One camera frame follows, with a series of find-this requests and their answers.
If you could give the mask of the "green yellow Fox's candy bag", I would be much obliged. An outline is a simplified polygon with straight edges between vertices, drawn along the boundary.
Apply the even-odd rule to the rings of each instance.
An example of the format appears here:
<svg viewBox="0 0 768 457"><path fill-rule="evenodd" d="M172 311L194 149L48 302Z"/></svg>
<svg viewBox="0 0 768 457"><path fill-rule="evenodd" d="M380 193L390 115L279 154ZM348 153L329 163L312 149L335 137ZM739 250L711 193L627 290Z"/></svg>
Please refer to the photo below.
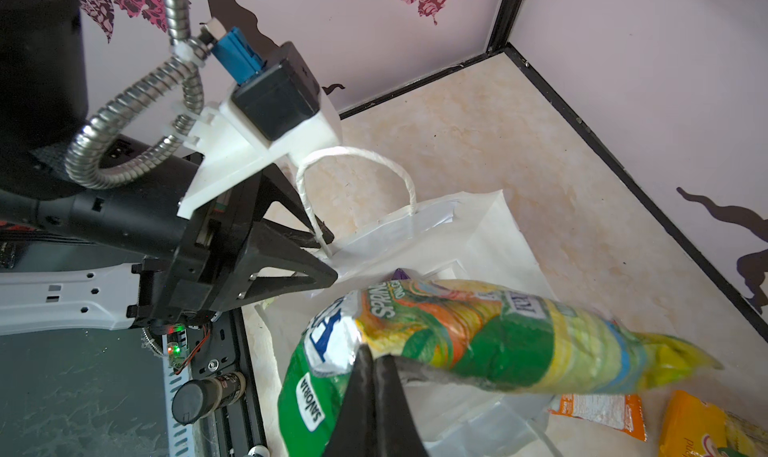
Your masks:
<svg viewBox="0 0 768 457"><path fill-rule="evenodd" d="M277 404L290 455L324 451L361 346L503 393L637 394L718 367L683 339L501 286L381 282L327 304L302 332Z"/></svg>

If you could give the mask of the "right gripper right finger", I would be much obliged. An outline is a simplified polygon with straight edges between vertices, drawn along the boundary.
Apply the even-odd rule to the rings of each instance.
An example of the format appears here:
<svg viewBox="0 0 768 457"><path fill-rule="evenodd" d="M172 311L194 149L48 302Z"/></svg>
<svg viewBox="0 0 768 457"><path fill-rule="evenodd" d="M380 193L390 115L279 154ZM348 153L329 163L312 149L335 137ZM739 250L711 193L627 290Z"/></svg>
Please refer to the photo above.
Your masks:
<svg viewBox="0 0 768 457"><path fill-rule="evenodd" d="M392 356L375 361L375 437L378 456L428 456Z"/></svg>

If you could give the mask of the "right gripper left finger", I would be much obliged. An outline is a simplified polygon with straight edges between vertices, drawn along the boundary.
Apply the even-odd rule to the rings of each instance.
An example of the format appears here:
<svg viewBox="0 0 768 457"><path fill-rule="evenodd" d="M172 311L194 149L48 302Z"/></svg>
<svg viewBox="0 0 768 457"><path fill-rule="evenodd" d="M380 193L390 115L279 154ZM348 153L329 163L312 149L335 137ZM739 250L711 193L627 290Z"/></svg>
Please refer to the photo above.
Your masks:
<svg viewBox="0 0 768 457"><path fill-rule="evenodd" d="M341 410L324 457L373 457L378 455L374 359L367 345L361 345Z"/></svg>

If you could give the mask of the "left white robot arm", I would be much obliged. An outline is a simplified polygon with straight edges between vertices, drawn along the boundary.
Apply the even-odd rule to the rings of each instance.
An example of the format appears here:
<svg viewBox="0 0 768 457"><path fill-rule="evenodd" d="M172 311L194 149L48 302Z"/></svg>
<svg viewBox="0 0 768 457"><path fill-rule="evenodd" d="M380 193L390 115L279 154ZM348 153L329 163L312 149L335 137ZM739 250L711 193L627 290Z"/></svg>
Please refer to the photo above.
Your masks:
<svg viewBox="0 0 768 457"><path fill-rule="evenodd" d="M165 30L169 57L88 108L82 24L114 8ZM189 0L1 0L1 234L102 244L138 264L1 280L5 335L201 326L324 289L333 240L278 167L336 146L340 118L291 43L267 56Z"/></svg>

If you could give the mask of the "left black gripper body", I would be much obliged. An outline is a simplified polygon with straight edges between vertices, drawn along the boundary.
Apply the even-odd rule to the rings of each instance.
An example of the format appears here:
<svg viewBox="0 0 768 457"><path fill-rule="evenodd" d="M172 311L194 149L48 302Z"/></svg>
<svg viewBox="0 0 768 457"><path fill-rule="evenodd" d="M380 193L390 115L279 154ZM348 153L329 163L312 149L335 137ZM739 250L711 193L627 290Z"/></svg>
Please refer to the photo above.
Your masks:
<svg viewBox="0 0 768 457"><path fill-rule="evenodd" d="M199 326L281 286L259 283L258 273L282 258L282 228L265 218L282 202L282 171L271 164L194 211L169 259L145 258L133 326Z"/></svg>

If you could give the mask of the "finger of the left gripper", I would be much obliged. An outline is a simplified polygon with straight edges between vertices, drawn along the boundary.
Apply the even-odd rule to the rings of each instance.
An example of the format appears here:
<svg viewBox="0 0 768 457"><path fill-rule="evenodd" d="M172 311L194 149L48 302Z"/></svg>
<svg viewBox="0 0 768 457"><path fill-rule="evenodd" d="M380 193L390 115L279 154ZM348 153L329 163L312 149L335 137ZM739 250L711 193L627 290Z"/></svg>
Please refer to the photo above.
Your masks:
<svg viewBox="0 0 768 457"><path fill-rule="evenodd" d="M325 289L338 274L263 222L251 226L236 262L236 306Z"/></svg>
<svg viewBox="0 0 768 457"><path fill-rule="evenodd" d="M257 220L287 238L299 247L319 247L310 219L306 215L297 190L276 164L271 164L260 172L257 191ZM301 222L305 230L298 230L265 217L269 208L280 204L293 217Z"/></svg>

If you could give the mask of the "purple Fox's candy bag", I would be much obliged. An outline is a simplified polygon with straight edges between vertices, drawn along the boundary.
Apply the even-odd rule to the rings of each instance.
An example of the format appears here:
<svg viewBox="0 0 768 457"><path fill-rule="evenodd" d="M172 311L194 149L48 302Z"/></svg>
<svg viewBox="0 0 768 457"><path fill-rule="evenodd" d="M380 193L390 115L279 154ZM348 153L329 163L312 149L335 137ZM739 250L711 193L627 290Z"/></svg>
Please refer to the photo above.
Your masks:
<svg viewBox="0 0 768 457"><path fill-rule="evenodd" d="M404 280L411 280L412 277L404 269L398 268L394 271L392 275L392 279L404 281Z"/></svg>

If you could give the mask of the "white paper gift bag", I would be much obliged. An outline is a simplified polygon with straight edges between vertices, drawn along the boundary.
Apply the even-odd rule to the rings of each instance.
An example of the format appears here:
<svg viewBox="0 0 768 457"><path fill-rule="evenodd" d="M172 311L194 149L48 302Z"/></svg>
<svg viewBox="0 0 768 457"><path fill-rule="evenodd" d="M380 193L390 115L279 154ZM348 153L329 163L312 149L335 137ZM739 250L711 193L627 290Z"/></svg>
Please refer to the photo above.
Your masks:
<svg viewBox="0 0 768 457"><path fill-rule="evenodd" d="M306 171L337 156L360 157L390 169L404 182L409 203L315 251L338 274L330 288L257 306L264 327L249 338L264 338L260 349L273 353L267 399L272 413L287 380L290 356L312 318L348 292L384 282L398 269L413 279L475 280L545 298L553 295L500 191L418 201L413 180L397 163L372 151L337 146L300 162L295 177L300 215L314 214ZM546 435L552 395L491 393L445 377L429 381L418 370L400 375L416 428L432 456L513 456L535 441L548 456L560 453Z"/></svg>

